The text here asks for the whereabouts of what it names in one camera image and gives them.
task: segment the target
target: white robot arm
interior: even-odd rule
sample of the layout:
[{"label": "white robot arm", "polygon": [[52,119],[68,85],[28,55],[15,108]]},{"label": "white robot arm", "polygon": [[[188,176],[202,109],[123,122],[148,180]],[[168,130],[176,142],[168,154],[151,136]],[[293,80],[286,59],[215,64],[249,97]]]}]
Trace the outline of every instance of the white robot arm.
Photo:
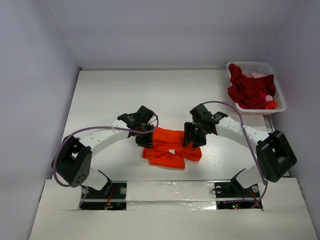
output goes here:
[{"label": "white robot arm", "polygon": [[190,143],[193,147],[203,146],[206,144],[206,135],[215,134],[231,139],[252,151],[256,164],[238,172],[230,184],[224,185],[225,192],[243,193],[252,185],[266,183],[266,180],[277,182],[297,163],[297,158],[285,135],[278,130],[268,133],[242,126],[222,112],[211,114],[203,103],[193,108],[190,113],[193,122],[184,124],[185,146]]},{"label": "white robot arm", "polygon": [[63,140],[53,160],[53,174],[58,173],[73,188],[82,186],[98,195],[107,195],[112,181],[103,172],[91,168],[92,158],[106,147],[131,136],[135,136],[138,146],[151,147],[153,131],[159,124],[157,122],[154,127],[148,123],[153,116],[158,120],[158,116],[152,110],[141,106],[135,113],[122,114],[109,126],[92,127],[99,130],[80,138],[73,135],[92,128],[84,128],[69,135]]}]

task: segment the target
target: wire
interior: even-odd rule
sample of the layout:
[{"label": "wire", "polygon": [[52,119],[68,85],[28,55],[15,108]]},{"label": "wire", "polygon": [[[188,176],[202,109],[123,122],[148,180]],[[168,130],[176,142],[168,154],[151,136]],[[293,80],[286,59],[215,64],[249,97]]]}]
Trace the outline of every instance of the wire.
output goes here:
[{"label": "wire", "polygon": [[[131,129],[128,129],[128,128],[122,128],[122,127],[116,127],[114,126],[113,129],[115,130],[120,130],[120,131],[127,131],[127,132],[131,132],[131,133],[135,133],[135,134],[149,134],[149,133],[152,133],[153,131],[155,131],[158,126],[159,126],[159,118],[158,118],[158,115],[156,115],[153,111],[152,111],[153,115],[155,116],[156,118],[156,126],[152,129],[152,130],[149,130],[149,131],[136,131],[136,130],[131,130]],[[71,137],[73,137],[74,135],[78,134],[78,133],[81,133],[81,132],[85,132],[85,131],[88,131],[88,130],[95,130],[95,129],[111,129],[111,126],[90,126],[90,127],[86,127],[86,128],[82,128],[82,129],[79,129],[73,133],[71,133],[70,135],[68,135],[61,143],[61,145],[59,146],[58,148],[58,151],[56,152],[56,155],[54,156],[54,159],[53,159],[53,165],[52,165],[52,168],[53,168],[53,177],[55,179],[55,181],[62,187],[70,187],[70,185],[68,184],[64,184],[62,183],[59,179],[58,179],[58,176],[57,176],[57,161],[58,161],[58,156],[62,150],[62,148],[64,147],[64,145],[71,139]]]},{"label": "wire", "polygon": [[254,209],[254,208],[261,202],[262,198],[263,198],[263,197],[265,196],[265,194],[266,194],[267,187],[268,187],[268,181],[267,181],[266,184],[265,184],[264,191],[263,191],[261,197],[259,198],[259,200],[258,200],[252,207],[250,207],[251,209]]},{"label": "wire", "polygon": [[[259,198],[258,201],[246,200],[246,199],[243,199],[243,200],[240,201],[240,202],[244,202],[244,201],[246,201],[246,202],[255,202],[255,204],[251,207],[251,209],[254,209],[254,208],[259,204],[259,202],[261,202],[262,198],[265,196],[265,193],[266,193],[267,187],[268,187],[268,181],[265,180],[264,174],[263,174],[262,169],[261,169],[261,167],[260,167],[260,165],[259,165],[259,163],[258,163],[258,160],[257,160],[257,157],[256,157],[256,155],[255,155],[254,149],[253,149],[253,147],[252,147],[252,145],[251,145],[251,143],[250,143],[250,140],[249,140],[247,131],[246,131],[246,129],[244,128],[244,126],[245,126],[245,124],[244,124],[244,119],[242,118],[241,113],[239,112],[238,109],[236,109],[234,106],[232,106],[232,105],[230,105],[230,104],[228,104],[228,103],[225,103],[225,102],[223,102],[223,101],[205,101],[205,102],[203,102],[202,104],[204,105],[204,104],[211,104],[211,103],[212,103],[212,104],[223,104],[223,105],[226,105],[226,106],[232,108],[232,109],[238,114],[238,116],[239,116],[239,118],[240,118],[240,123],[241,123],[242,131],[243,131],[243,134],[244,134],[246,143],[248,144],[248,147],[249,147],[249,150],[250,150],[250,152],[251,152],[252,158],[253,158],[253,160],[254,160],[254,162],[255,162],[255,165],[256,165],[256,167],[258,168],[259,174],[260,174],[261,179],[262,179],[262,183],[263,183],[263,185],[265,185],[263,194],[261,195],[261,197]],[[237,201],[235,201],[235,200],[224,201],[224,203],[236,203],[236,202],[237,202]]]},{"label": "wire", "polygon": [[241,201],[244,202],[244,200],[246,199],[247,193],[244,194],[243,199]]},{"label": "wire", "polygon": [[106,204],[105,204],[105,207],[109,207],[110,206],[110,200],[112,198],[112,195],[114,194],[114,191],[115,189],[113,188],[110,192],[110,196],[108,197],[107,201],[106,201]]},{"label": "wire", "polygon": [[89,193],[89,189],[88,189],[88,187],[87,187],[87,186],[85,186],[85,194],[83,195],[82,200],[81,200],[81,201],[80,201],[80,203],[79,203],[79,208],[80,208],[80,207],[81,207],[81,205],[84,203],[84,201],[85,201],[85,199],[86,199],[86,197],[87,197],[88,193]]},{"label": "wire", "polygon": [[254,197],[255,202],[257,202],[257,197],[256,197],[256,195],[254,194],[254,192],[251,191],[251,190],[248,190],[248,191],[249,191],[249,193]]},{"label": "wire", "polygon": [[152,120],[151,122],[148,122],[148,124],[152,124],[154,121],[156,121],[157,120],[157,118],[156,119],[154,119],[154,120]]}]

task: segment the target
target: pink cloth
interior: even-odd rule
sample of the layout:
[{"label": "pink cloth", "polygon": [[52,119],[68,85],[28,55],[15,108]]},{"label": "pink cloth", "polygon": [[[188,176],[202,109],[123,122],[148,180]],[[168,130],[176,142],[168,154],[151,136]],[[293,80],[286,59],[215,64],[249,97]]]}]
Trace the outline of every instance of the pink cloth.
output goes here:
[{"label": "pink cloth", "polygon": [[251,72],[249,75],[249,78],[254,78],[254,79],[258,79],[258,78],[263,78],[266,75],[262,74],[262,73],[257,73],[257,72]]},{"label": "pink cloth", "polygon": [[265,96],[265,100],[266,100],[267,102],[272,102],[274,99],[272,98],[272,96],[267,95],[267,96]]}]

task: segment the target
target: white platform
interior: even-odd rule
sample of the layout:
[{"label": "white platform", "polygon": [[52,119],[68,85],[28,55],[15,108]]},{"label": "white platform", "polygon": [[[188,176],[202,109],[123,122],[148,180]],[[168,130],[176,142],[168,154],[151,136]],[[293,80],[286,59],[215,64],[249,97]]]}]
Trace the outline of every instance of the white platform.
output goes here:
[{"label": "white platform", "polygon": [[269,184],[262,200],[264,211],[214,210],[210,189],[211,182],[202,181],[131,181],[128,210],[89,211],[77,209],[80,188],[64,188],[47,180],[30,239],[317,239],[295,178]]},{"label": "white platform", "polygon": [[[159,115],[160,127],[183,130],[184,122],[191,120],[189,111],[199,103],[217,100],[232,104],[228,86],[226,70],[81,71],[64,136],[80,128],[107,125],[141,105]],[[239,120],[224,105],[207,108]],[[244,116],[244,122],[267,130],[262,116]],[[209,135],[201,149],[203,157],[198,163],[186,161],[185,170],[175,170],[149,165],[133,138],[117,142],[100,152],[91,166],[114,181],[132,181],[127,186],[128,210],[79,210],[80,188],[63,188],[47,180],[30,239],[317,239],[294,178],[269,184],[262,201],[264,211],[213,210],[216,199],[209,194],[210,182],[182,182],[178,184],[181,189],[154,182],[225,180],[253,164],[249,150],[229,139]],[[179,202],[186,201],[197,207],[181,208]],[[201,208],[200,202],[210,207]]]}]

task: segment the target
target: white wall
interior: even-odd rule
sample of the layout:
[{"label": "white wall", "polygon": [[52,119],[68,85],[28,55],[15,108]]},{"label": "white wall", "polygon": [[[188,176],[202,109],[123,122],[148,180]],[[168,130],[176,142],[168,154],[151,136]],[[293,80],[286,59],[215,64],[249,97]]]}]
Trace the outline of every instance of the white wall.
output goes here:
[{"label": "white wall", "polygon": [[291,171],[298,178],[320,237],[320,1],[298,0],[267,52],[287,109],[273,115],[297,157]]},{"label": "white wall", "polygon": [[79,68],[45,1],[0,6],[0,239],[26,240]]},{"label": "white wall", "polygon": [[296,0],[46,0],[81,67],[261,60]]}]

